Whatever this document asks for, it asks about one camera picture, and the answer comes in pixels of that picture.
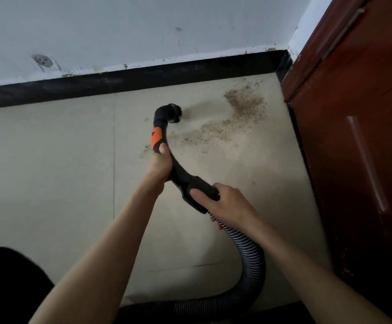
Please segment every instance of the wall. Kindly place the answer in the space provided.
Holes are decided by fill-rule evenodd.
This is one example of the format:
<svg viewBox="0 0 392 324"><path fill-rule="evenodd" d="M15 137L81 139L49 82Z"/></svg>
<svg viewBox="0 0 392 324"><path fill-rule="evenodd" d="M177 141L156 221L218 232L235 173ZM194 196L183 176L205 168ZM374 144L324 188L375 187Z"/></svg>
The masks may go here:
<svg viewBox="0 0 392 324"><path fill-rule="evenodd" d="M0 85L284 50L309 2L0 0Z"/></svg>
<svg viewBox="0 0 392 324"><path fill-rule="evenodd" d="M287 48L293 61L295 61L301 53L331 1L332 0L310 1Z"/></svg>

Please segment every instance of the person's right hand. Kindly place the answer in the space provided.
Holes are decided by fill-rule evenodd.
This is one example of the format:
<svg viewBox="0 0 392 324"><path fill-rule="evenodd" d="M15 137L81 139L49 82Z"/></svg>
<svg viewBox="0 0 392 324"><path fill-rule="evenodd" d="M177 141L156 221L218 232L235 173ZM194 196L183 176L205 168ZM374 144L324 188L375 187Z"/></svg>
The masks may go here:
<svg viewBox="0 0 392 324"><path fill-rule="evenodd" d="M215 183L213 186L220 193L219 201L210 199L204 192L197 189L191 189L190 195L220 222L232 229L246 232L248 226L258 218L256 210L244 198L240 190L220 183Z"/></svg>

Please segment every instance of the vacuum cleaner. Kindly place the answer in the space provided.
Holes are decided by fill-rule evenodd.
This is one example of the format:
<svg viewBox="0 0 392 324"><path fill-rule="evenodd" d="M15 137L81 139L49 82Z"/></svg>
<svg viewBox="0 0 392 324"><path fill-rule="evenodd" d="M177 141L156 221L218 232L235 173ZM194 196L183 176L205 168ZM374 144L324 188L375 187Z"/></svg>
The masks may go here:
<svg viewBox="0 0 392 324"><path fill-rule="evenodd" d="M158 108L154 114L154 128L151 132L151 146L160 153L161 143L167 144L168 124L178 123L182 115L176 104ZM170 180L181 191L183 199L202 214L209 213L190 195L195 188L203 191L211 199L218 201L218 190L198 176L193 176L182 168L172 155ZM141 321L165 321L167 323L201 323L235 318L249 309L259 296L265 282L265 256L262 248L239 231L219 222L235 242L242 260L242 273L238 282L228 291L206 298L172 301L152 301L121 307L114 323Z"/></svg>

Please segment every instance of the floor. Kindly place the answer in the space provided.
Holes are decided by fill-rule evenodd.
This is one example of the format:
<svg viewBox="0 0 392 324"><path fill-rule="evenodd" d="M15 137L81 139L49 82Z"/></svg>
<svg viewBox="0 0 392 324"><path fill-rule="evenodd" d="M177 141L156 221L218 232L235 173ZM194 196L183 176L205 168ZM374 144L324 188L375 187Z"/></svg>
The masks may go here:
<svg viewBox="0 0 392 324"><path fill-rule="evenodd" d="M191 174L241 189L290 241L331 269L310 182L275 74L0 108L0 246L57 282L112 223L142 180L157 107L182 121L170 147ZM126 300L203 297L239 278L228 235L166 184ZM298 300L267 256L264 310Z"/></svg>

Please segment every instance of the hand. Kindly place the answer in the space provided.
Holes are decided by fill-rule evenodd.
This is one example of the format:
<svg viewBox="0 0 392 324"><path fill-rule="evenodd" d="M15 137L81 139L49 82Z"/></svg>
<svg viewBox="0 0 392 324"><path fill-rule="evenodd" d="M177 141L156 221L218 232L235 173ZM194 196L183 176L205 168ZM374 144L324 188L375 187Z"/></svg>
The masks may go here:
<svg viewBox="0 0 392 324"><path fill-rule="evenodd" d="M240 190L220 183L215 183L213 186L220 193L219 201L210 199L204 192L197 189L191 189L190 195L223 224L246 232L254 220L258 219L256 210L244 198Z"/></svg>
<svg viewBox="0 0 392 324"><path fill-rule="evenodd" d="M147 178L156 184L162 186L167 181L172 170L172 157L166 143L160 145L160 153L155 153L151 156Z"/></svg>

